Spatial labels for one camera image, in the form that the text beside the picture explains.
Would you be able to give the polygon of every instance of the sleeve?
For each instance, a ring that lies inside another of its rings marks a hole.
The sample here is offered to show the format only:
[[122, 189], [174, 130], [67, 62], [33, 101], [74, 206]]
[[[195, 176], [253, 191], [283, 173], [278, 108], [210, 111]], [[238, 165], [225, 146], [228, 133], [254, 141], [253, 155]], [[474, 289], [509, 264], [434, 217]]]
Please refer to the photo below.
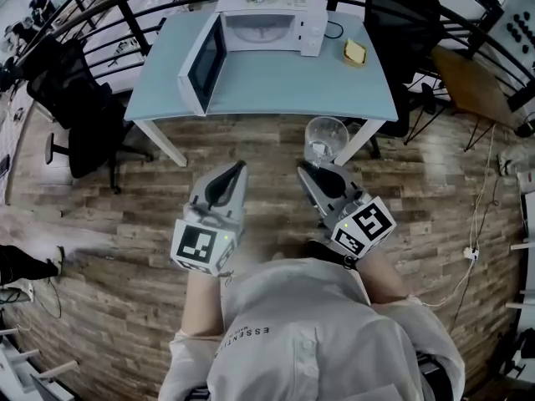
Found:
[[396, 321], [418, 353], [427, 353], [446, 370], [455, 400], [461, 399], [465, 386], [465, 364], [446, 329], [416, 297], [399, 302], [374, 304], [373, 309]]
[[221, 339], [192, 337], [180, 330], [169, 343], [171, 367], [161, 385], [158, 401], [184, 401], [193, 389], [206, 387]]

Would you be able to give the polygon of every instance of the black pants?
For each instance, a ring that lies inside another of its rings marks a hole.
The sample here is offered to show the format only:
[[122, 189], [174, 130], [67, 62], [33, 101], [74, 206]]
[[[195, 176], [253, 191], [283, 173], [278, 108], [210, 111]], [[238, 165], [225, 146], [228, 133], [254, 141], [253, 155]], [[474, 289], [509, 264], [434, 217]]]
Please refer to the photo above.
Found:
[[58, 268], [52, 262], [35, 260], [16, 246], [0, 245], [0, 285], [25, 279], [44, 279], [58, 275]]

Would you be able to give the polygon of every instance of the office chair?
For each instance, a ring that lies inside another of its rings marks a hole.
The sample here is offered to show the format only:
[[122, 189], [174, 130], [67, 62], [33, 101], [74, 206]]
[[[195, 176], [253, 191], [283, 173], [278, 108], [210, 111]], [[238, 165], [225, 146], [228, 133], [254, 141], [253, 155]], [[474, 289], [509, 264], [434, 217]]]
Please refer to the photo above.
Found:
[[44, 106], [64, 129], [69, 131], [69, 147], [54, 144], [50, 135], [45, 148], [45, 162], [50, 164], [54, 152], [68, 155], [71, 174], [81, 178], [108, 161], [110, 187], [115, 194], [115, 154], [119, 150], [152, 155], [123, 145], [133, 123], [124, 125], [125, 107], [113, 97], [108, 84], [100, 85], [89, 71], [81, 44], [71, 39], [49, 60], [48, 67], [28, 82], [28, 94]]
[[[444, 37], [441, 4], [438, 0], [366, 0], [364, 26], [379, 56], [398, 114], [397, 122], [386, 122], [379, 132], [404, 137], [409, 132], [410, 112], [423, 104], [433, 111], [435, 101], [427, 85], [414, 101], [404, 84], [412, 82], [416, 70]], [[362, 119], [348, 119], [346, 124]], [[372, 157], [380, 157], [375, 137]]]

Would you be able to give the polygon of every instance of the white shirt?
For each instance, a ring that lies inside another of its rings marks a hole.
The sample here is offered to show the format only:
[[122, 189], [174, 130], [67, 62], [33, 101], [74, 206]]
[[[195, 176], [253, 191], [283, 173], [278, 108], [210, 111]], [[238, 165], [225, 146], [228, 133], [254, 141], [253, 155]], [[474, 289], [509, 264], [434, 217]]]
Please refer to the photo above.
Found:
[[222, 338], [180, 331], [171, 342], [160, 401], [434, 400], [416, 352], [435, 357], [461, 399], [464, 363], [438, 318], [414, 297], [370, 307], [341, 266], [272, 261], [223, 300]]

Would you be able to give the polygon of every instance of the wooden floor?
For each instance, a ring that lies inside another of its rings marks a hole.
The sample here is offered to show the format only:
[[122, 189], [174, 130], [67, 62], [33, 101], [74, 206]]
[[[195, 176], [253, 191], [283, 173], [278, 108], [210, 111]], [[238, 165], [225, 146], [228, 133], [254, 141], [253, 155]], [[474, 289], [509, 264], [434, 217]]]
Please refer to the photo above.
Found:
[[[52, 167], [44, 164], [48, 133], [56, 132], [61, 145], [67, 145], [66, 137], [56, 124], [33, 112], [11, 202], [47, 211], [1, 209], [0, 242], [41, 259], [63, 245], [68, 257], [58, 283], [61, 319], [49, 316], [38, 303], [5, 307], [8, 325], [31, 325], [31, 331], [17, 337], [20, 346], [39, 348], [38, 365], [45, 368], [79, 361], [79, 373], [66, 373], [60, 380], [82, 399], [156, 399], [169, 366], [168, 342], [179, 329], [184, 303], [186, 274], [169, 256], [174, 220], [192, 182], [216, 165], [245, 160], [250, 178], [240, 256], [295, 249], [317, 234], [315, 210], [295, 171], [308, 121], [303, 116], [243, 115], [158, 123], [185, 152], [187, 168], [176, 166], [134, 129], [128, 142], [154, 150], [156, 160], [145, 163], [126, 156], [120, 167], [123, 194], [112, 195], [106, 168], [72, 181], [61, 156]], [[461, 252], [468, 245], [490, 144], [488, 135], [463, 152], [473, 126], [467, 116], [441, 116], [408, 146], [379, 138], [382, 159], [371, 160], [361, 150], [346, 165], [355, 181], [380, 195], [392, 211], [399, 225], [385, 248], [426, 302], [450, 295], [468, 268]], [[496, 153], [516, 141], [511, 132], [496, 129], [483, 205], [497, 178]], [[466, 361], [468, 387], [485, 375], [497, 334], [514, 317], [504, 304], [514, 297], [519, 279], [519, 255], [508, 251], [510, 243], [522, 238], [515, 178], [499, 180], [497, 199], [500, 205], [489, 210], [479, 240], [480, 259], [451, 332]], [[38, 298], [56, 313], [52, 287], [36, 285]], [[464, 286], [436, 310], [448, 329]]]

